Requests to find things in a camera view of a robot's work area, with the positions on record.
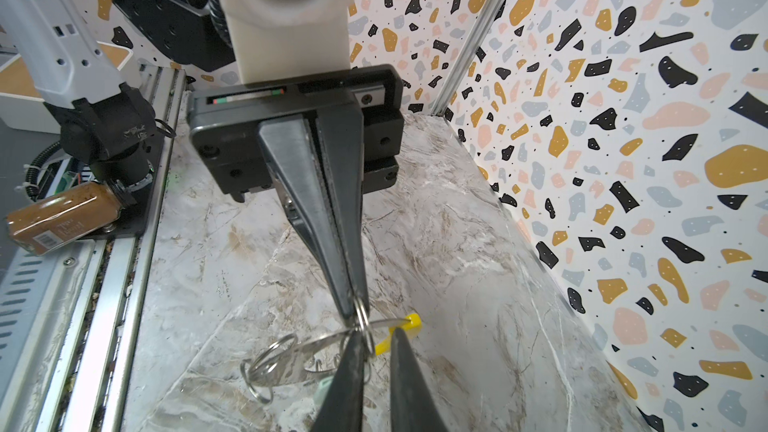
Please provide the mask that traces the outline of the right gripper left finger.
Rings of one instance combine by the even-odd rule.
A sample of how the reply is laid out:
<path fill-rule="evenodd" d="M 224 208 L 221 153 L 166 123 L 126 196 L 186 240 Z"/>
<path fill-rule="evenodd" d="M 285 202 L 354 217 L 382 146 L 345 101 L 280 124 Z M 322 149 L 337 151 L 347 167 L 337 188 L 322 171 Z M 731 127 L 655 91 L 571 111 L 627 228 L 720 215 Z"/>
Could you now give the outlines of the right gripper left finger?
<path fill-rule="evenodd" d="M 348 340 L 327 396 L 311 432 L 358 432 L 362 430 L 364 366 L 367 349 L 362 334 Z"/>

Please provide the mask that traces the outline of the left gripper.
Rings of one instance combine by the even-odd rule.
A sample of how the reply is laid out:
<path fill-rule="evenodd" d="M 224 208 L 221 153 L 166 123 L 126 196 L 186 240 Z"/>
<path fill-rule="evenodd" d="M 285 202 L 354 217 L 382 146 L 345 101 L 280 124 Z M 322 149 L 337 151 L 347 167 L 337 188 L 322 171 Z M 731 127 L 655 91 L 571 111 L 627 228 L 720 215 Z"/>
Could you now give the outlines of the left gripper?
<path fill-rule="evenodd" d="M 362 192 L 397 180 L 403 89 L 397 71 L 379 65 L 196 92 L 189 100 L 190 142 L 220 190 L 241 202 L 275 184 L 344 321 L 358 304 L 369 310 Z"/>

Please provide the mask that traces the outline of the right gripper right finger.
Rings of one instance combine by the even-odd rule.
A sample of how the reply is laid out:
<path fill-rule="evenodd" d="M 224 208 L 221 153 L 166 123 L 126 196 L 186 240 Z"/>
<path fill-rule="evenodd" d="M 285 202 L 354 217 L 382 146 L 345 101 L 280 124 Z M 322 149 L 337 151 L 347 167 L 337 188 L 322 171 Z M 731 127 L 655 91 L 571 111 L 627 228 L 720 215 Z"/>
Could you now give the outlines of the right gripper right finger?
<path fill-rule="evenodd" d="M 402 328 L 394 330 L 391 340 L 390 408 L 392 431 L 448 430 Z"/>

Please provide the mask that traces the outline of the metal key gauge with yellow handle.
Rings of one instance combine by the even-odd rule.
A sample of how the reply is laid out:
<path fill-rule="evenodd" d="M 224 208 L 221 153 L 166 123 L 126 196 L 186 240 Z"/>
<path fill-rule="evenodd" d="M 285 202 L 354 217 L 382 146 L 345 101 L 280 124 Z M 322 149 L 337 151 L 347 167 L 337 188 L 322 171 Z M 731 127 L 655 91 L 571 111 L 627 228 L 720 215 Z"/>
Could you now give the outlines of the metal key gauge with yellow handle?
<path fill-rule="evenodd" d="M 296 334 L 287 334 L 256 357 L 243 360 L 241 376 L 254 398 L 269 404 L 278 387 L 330 381 L 351 335 L 350 329 L 342 329 L 301 341 Z"/>

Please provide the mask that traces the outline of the steel split keyring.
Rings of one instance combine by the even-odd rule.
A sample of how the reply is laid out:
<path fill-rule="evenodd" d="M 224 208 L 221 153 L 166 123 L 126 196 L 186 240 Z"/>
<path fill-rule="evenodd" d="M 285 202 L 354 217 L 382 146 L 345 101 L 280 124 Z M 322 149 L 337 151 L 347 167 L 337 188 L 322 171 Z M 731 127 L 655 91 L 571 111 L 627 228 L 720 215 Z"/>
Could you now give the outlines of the steel split keyring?
<path fill-rule="evenodd" d="M 372 326 L 366 311 L 364 301 L 359 296 L 353 297 L 353 303 L 355 307 L 355 313 L 357 317 L 357 328 L 363 337 L 364 345 L 369 356 L 375 356 L 375 343 L 372 334 Z"/>

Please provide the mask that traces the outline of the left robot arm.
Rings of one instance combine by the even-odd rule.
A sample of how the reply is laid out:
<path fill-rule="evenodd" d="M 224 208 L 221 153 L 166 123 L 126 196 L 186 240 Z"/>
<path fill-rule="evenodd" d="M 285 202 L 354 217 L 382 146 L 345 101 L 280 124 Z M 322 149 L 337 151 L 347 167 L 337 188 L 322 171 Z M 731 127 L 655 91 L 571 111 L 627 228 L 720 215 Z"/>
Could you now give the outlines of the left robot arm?
<path fill-rule="evenodd" d="M 223 193 L 276 188 L 319 263 L 342 320 L 369 310 L 361 245 L 364 168 L 392 160 L 397 137 L 372 140 L 369 113 L 397 111 L 390 66 L 353 68 L 354 0 L 112 0 L 169 59 L 239 84 L 195 95 L 194 148 Z M 121 190 L 149 181 L 142 149 L 152 106 L 111 63 L 72 0 L 1 0 L 1 24 L 26 63 L 66 153 Z"/>

